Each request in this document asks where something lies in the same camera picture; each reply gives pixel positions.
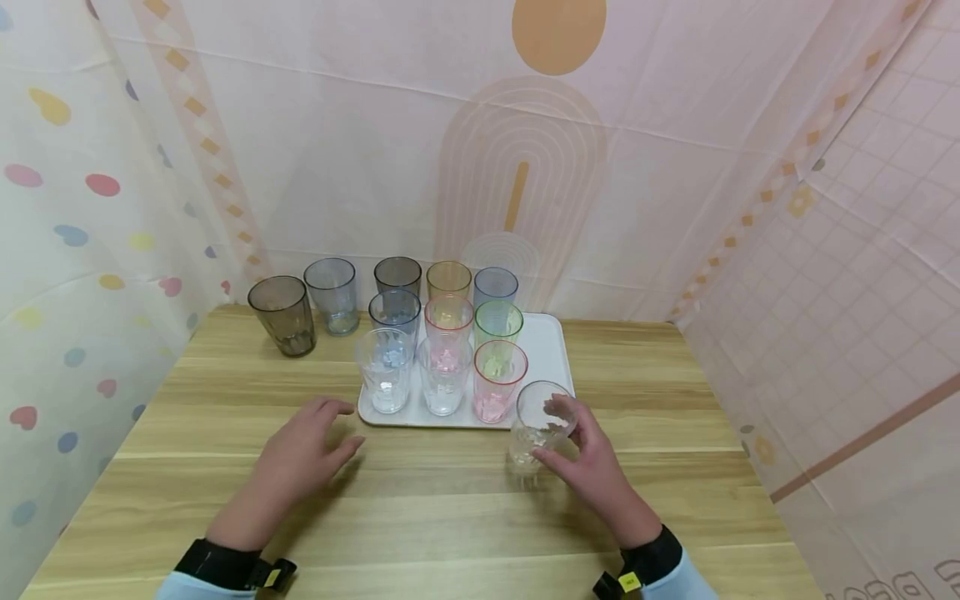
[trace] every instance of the pink cup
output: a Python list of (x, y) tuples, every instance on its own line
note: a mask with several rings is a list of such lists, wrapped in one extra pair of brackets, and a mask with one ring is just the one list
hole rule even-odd
[(484, 423), (504, 420), (517, 384), (527, 374), (527, 355), (506, 340), (492, 340), (473, 355), (473, 414)]

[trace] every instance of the orange flower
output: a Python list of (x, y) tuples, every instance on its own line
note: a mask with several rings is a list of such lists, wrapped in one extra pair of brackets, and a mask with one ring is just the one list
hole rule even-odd
[(764, 465), (773, 465), (777, 459), (777, 449), (774, 448), (770, 440), (767, 440), (763, 436), (756, 436), (754, 440), (754, 450), (756, 450), (756, 457)]

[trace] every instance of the polka dot fabric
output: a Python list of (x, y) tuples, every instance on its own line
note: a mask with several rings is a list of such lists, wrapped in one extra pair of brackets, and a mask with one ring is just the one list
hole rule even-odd
[[(51, 11), (60, 18), (40, 18)], [(0, 244), (15, 290), (0, 295), (5, 598), (26, 587), (225, 299), (205, 209), (144, 136), (135, 78), (76, 69), (102, 60), (100, 26), (89, 1), (0, 0), (0, 61), (12, 67), (0, 128), (16, 132), (0, 136)]]

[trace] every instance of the fabric backdrop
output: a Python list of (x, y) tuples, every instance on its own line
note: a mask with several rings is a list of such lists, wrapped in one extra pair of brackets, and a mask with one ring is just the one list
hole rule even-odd
[(924, 8), (0, 0), (0, 576), (261, 277), (343, 256), (365, 304), (380, 258), (457, 258), (527, 310), (694, 318)]
[(960, 595), (960, 1), (684, 334), (831, 600)]

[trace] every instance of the orange circle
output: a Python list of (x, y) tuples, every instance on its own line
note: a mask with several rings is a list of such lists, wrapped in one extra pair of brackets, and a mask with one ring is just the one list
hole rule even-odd
[(514, 46), (543, 75), (577, 70), (600, 44), (607, 0), (516, 0)]

